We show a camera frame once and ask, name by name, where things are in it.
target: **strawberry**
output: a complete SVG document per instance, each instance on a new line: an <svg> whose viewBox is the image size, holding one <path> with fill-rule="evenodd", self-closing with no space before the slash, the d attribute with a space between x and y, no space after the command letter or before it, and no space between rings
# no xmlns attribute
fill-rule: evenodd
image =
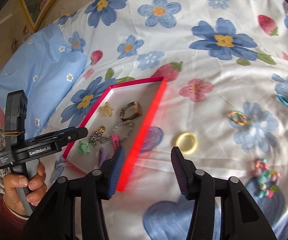
<svg viewBox="0 0 288 240"><path fill-rule="evenodd" d="M269 36L278 36L278 27L276 22L266 15L258 16L258 23L262 30Z"/></svg>
<svg viewBox="0 0 288 240"><path fill-rule="evenodd" d="M171 62L159 67L151 77L165 77L166 82L177 79L179 72L182 71L183 62Z"/></svg>
<svg viewBox="0 0 288 240"><path fill-rule="evenodd" d="M99 60L103 57L103 52L100 50L95 50L91 54L91 66L95 65L99 62Z"/></svg>

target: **hair accessory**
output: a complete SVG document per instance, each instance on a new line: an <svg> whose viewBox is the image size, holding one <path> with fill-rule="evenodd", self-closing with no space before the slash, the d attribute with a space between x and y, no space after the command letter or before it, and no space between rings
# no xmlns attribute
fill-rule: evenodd
<svg viewBox="0 0 288 240"><path fill-rule="evenodd" d="M111 106L109 105L109 102L105 102L104 106L100 107L100 113L103 116L109 116L111 117L113 114L113 108L111 108Z"/></svg>
<svg viewBox="0 0 288 240"><path fill-rule="evenodd" d="M131 121L131 120L127 120L127 121L124 121L124 122L120 122L117 126L115 126L115 128L113 129L112 131L112 135L116 133L116 130L121 127L121 126L127 126L130 128L130 130L128 131L127 135L122 138L120 140L121 143L123 143L125 140L127 140L129 138L129 136L132 134L132 131L133 131L133 127L134 127L134 123Z"/></svg>
<svg viewBox="0 0 288 240"><path fill-rule="evenodd" d="M271 198L278 190L277 185L280 179L280 173L275 170L269 170L265 158L256 159L254 161L254 168L253 176L257 178L256 181L259 186L259 191L256 196L259 198L264 196Z"/></svg>
<svg viewBox="0 0 288 240"><path fill-rule="evenodd" d="M281 94L277 94L277 99L279 102L281 102L284 106L287 106L288 107L288 100L286 99L286 97L284 97L283 95Z"/></svg>
<svg viewBox="0 0 288 240"><path fill-rule="evenodd" d="M185 151L185 150L181 149L180 144L181 144L183 138L186 136L190 137L193 140L193 145L191 146L191 148L189 148L188 150ZM177 138L177 140L175 142L175 146L177 146L181 150L182 154L191 154L192 152L194 152L196 150L197 145L198 145L198 141L197 141L196 137L189 132L182 133Z"/></svg>
<svg viewBox="0 0 288 240"><path fill-rule="evenodd" d="M102 134L105 132L105 126L100 126L97 131L94 131L92 135L89 137L88 142L92 145L95 146L97 145L97 142L100 144L106 143L109 138L103 137Z"/></svg>
<svg viewBox="0 0 288 240"><path fill-rule="evenodd" d="M246 125L247 124L246 116L244 116L241 111L231 111L229 113L228 117L234 123L236 123L238 125Z"/></svg>
<svg viewBox="0 0 288 240"><path fill-rule="evenodd" d="M77 146L77 150L81 155L85 155L87 153L91 152L91 149L87 143L87 141L80 141L80 143Z"/></svg>
<svg viewBox="0 0 288 240"><path fill-rule="evenodd" d="M134 106L135 113L129 117L124 118L125 111L131 106ZM142 108L141 108L140 104L136 101L128 103L126 106L124 106L121 109L121 112L120 112L120 117L121 117L122 121L133 120L133 119L135 119L141 115L142 115Z"/></svg>

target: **hand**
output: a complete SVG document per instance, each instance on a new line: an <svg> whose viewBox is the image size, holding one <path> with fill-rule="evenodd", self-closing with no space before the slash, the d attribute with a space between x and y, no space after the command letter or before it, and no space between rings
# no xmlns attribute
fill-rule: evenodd
<svg viewBox="0 0 288 240"><path fill-rule="evenodd" d="M3 178L5 203L19 215L25 216L25 210L15 188L29 186L29 189L32 190L32 192L26 195L26 199L33 206L37 206L46 193L47 186L44 183L46 177L45 167L41 162L38 164L37 173L38 174L30 181L27 177L14 173L10 173Z"/></svg>

